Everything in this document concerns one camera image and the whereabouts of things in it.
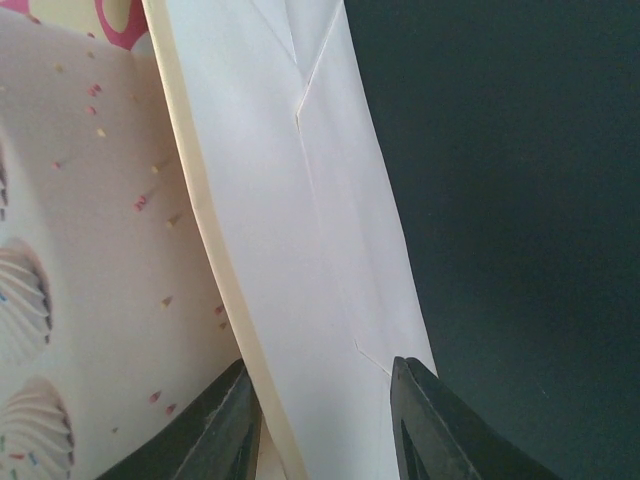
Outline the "cream cakes paper bag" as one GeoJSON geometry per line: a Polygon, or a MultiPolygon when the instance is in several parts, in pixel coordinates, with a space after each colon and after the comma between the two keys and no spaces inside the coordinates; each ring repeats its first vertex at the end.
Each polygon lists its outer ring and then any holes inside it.
{"type": "Polygon", "coordinates": [[[1,475],[103,479],[241,359],[257,479],[395,479],[433,363],[342,1],[1,5],[1,475]]]}

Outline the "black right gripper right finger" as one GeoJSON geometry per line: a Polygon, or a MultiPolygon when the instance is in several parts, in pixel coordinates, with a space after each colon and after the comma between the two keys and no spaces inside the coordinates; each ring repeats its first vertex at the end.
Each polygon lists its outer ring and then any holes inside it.
{"type": "Polygon", "coordinates": [[[390,404],[402,479],[555,479],[418,359],[395,357],[390,404]]]}

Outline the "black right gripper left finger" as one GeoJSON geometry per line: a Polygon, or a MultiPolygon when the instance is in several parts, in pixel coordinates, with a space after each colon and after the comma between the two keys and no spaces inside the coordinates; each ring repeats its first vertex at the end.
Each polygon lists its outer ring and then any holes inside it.
{"type": "Polygon", "coordinates": [[[103,479],[254,479],[262,413],[241,359],[103,479]]]}

